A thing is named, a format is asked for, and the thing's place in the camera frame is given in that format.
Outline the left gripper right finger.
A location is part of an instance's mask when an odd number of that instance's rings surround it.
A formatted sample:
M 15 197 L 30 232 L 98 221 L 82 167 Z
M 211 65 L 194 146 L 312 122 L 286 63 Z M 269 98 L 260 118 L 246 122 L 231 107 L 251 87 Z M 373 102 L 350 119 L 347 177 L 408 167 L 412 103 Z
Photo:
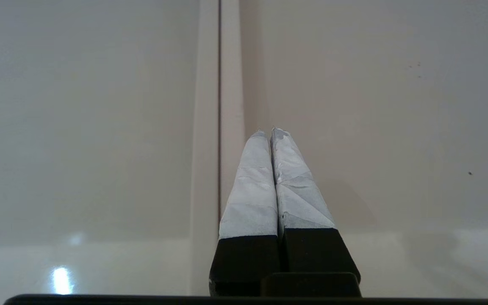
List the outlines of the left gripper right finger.
M 345 272 L 360 278 L 327 203 L 291 134 L 271 133 L 283 270 Z

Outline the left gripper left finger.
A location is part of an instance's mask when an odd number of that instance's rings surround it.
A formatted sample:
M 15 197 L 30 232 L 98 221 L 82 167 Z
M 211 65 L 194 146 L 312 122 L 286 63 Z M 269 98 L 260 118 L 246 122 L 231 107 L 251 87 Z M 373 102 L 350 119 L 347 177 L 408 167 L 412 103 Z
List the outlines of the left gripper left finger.
M 280 270 L 278 210 L 269 140 L 246 141 L 219 223 L 209 272 L 212 297 L 257 297 L 261 281 Z

